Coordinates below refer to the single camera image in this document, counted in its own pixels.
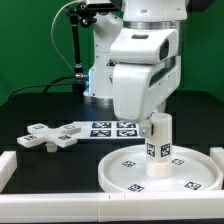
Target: black table surface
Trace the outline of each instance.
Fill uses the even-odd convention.
[[[173,144],[207,155],[210,147],[224,145],[224,104],[210,94],[177,91],[169,97],[166,112],[173,116]],[[86,103],[71,93],[20,94],[7,101],[0,107],[0,151],[16,150],[18,168],[2,194],[101,192],[97,176],[99,161],[116,149],[143,144],[143,139],[80,140],[68,148],[59,147],[56,153],[47,153],[44,144],[25,149],[16,139],[28,133],[27,126],[37,123],[57,128],[73,121],[112,120],[116,120],[112,106]],[[181,222],[223,223],[224,220]]]

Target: white cylinder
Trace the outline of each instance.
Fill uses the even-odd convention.
[[[162,160],[154,160],[150,157],[146,158],[146,175],[156,179],[169,178],[172,174],[172,160],[165,158]]]
[[[47,142],[46,147],[48,152],[57,152],[57,145],[54,142]]]

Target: black cable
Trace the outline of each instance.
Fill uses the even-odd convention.
[[[43,90],[43,93],[46,93],[52,86],[50,85],[53,85],[57,82],[60,82],[60,81],[63,81],[63,80],[66,80],[66,79],[74,79],[75,76],[74,75],[69,75],[69,76],[63,76],[63,77],[60,77],[60,78],[57,78],[55,80],[53,80],[52,82],[49,83],[49,86],[47,86],[44,90]]]
[[[14,92],[12,92],[9,97],[8,100],[10,100],[16,93],[25,90],[25,89],[31,89],[31,88],[41,88],[41,87],[47,87],[47,86],[73,86],[74,83],[63,83],[63,84],[44,84],[44,85],[32,85],[32,86],[25,86],[22,88],[19,88],[17,90],[15,90]]]

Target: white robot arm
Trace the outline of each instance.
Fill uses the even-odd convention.
[[[118,61],[113,76],[116,116],[145,125],[151,115],[180,83],[179,21],[187,18],[185,0],[123,1],[124,28],[111,46]],[[153,76],[175,65],[156,82]]]

